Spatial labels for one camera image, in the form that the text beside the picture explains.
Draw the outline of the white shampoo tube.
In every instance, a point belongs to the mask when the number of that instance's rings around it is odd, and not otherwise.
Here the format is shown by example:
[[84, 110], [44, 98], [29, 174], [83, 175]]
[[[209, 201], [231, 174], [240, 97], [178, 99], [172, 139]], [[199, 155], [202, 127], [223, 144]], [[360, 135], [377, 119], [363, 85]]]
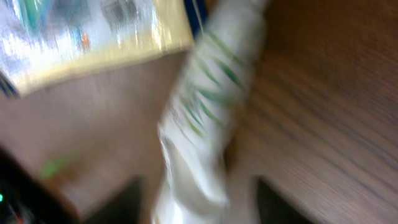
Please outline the white shampoo tube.
[[261, 57], [267, 5], [221, 1], [199, 33], [158, 125], [165, 176], [153, 223], [223, 221], [223, 154]]

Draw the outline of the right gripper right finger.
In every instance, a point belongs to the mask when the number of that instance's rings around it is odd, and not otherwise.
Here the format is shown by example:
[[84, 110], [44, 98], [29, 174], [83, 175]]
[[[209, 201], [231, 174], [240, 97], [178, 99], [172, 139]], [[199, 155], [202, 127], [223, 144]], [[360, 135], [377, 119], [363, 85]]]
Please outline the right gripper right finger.
[[256, 177], [256, 204], [260, 224], [313, 224], [261, 177]]

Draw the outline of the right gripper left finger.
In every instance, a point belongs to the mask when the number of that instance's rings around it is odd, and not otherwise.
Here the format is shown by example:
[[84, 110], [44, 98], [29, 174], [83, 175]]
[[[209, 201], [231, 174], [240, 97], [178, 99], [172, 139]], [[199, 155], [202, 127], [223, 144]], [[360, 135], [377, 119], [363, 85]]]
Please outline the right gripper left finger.
[[141, 215], [144, 178], [136, 176], [115, 198], [81, 222], [82, 224], [138, 224]]

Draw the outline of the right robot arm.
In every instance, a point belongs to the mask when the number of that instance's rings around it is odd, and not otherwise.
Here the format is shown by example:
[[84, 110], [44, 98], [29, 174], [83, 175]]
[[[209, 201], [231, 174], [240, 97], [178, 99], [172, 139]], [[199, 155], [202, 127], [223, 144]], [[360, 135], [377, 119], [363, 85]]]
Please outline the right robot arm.
[[[144, 180], [137, 176], [112, 201], [81, 221], [1, 151], [1, 223], [134, 224], [139, 222], [143, 188]], [[313, 224], [261, 178], [256, 179], [256, 203], [262, 224]]]

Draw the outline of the cream snack bag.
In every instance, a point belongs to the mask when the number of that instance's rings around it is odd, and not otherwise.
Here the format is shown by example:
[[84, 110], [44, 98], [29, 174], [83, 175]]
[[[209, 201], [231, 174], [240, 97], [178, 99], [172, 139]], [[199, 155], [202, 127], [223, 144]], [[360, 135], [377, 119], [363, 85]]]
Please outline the cream snack bag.
[[1, 0], [1, 91], [21, 97], [193, 45], [199, 0]]

